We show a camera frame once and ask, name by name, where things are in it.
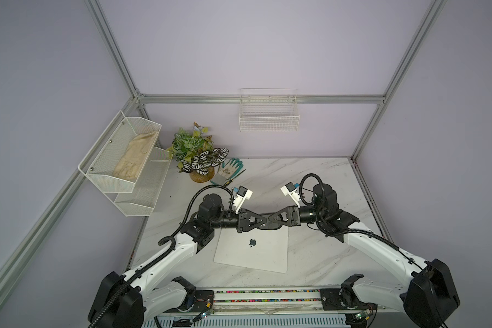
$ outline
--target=wooden pot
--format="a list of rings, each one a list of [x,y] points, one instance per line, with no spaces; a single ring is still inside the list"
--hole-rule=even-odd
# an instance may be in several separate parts
[[[215,168],[213,166],[208,169],[208,174],[206,175],[198,174],[197,171],[193,171],[189,173],[189,177],[193,181],[200,182],[200,183],[210,181],[214,175],[215,175]]]

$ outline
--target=screwdriver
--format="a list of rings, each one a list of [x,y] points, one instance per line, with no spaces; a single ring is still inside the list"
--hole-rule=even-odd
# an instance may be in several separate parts
[[[244,171],[246,171],[246,169],[243,169],[239,174],[237,174],[233,179],[236,179],[239,175],[241,175]],[[226,181],[224,183],[224,187],[227,187],[232,181],[233,179],[229,179],[229,181]]]

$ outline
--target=white wire basket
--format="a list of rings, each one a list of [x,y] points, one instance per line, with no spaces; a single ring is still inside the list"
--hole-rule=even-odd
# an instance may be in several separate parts
[[[125,117],[118,124],[110,140],[93,160],[89,169],[82,172],[103,193],[131,193],[142,175],[144,166],[140,168],[135,181],[124,180],[113,176],[113,170],[126,152],[130,141],[138,134],[160,131],[161,125],[140,117]],[[151,149],[156,143],[158,134],[150,143],[145,162],[150,157]]]
[[[149,216],[155,209],[160,189],[171,162],[168,151],[153,147],[132,193],[120,193],[114,204],[125,216]]]
[[[98,155],[91,161],[95,149],[98,149],[93,146],[80,162],[79,171],[125,216],[149,216],[155,209],[171,163],[170,153],[154,146],[158,134],[150,142],[150,150],[146,152],[146,158],[134,181],[113,176],[113,170],[134,137],[160,131],[161,125],[140,117],[126,117],[123,112],[119,112],[113,122],[116,120],[121,121],[109,139],[103,139],[106,141]]]
[[[241,132],[297,131],[297,89],[241,89]]]

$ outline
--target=artificial plant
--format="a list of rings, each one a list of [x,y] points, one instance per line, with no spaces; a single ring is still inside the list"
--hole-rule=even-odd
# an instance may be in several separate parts
[[[175,139],[167,149],[179,162],[177,167],[181,172],[193,172],[206,175],[208,168],[220,165],[226,160],[228,149],[214,148],[210,136],[204,136],[208,128],[199,126],[194,122],[193,133],[183,128],[175,134]]]

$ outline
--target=gardening glove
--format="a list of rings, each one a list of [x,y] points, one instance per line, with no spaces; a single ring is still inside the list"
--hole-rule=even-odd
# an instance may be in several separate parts
[[[229,179],[233,179],[241,169],[243,168],[242,161],[240,159],[232,158],[226,165],[222,163],[219,165],[219,171],[211,179],[211,183],[214,185],[224,185]]]

